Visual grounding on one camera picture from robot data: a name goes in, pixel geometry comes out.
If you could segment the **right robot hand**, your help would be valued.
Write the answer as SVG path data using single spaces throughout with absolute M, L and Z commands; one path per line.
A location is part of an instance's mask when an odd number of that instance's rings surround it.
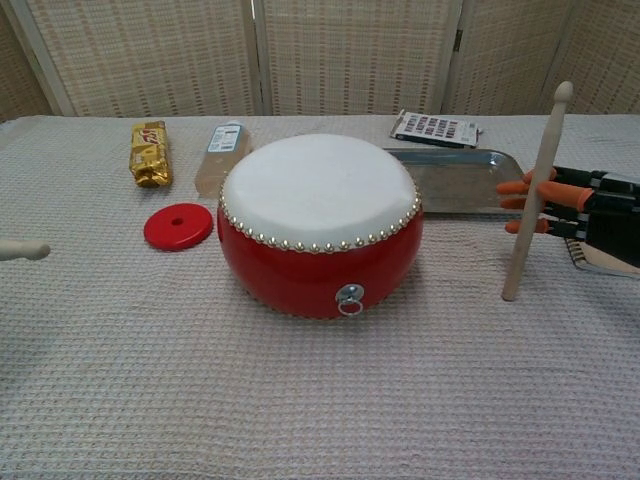
M 578 240 L 639 265 L 639 183 L 602 170 L 554 167 L 536 189 L 535 231 Z

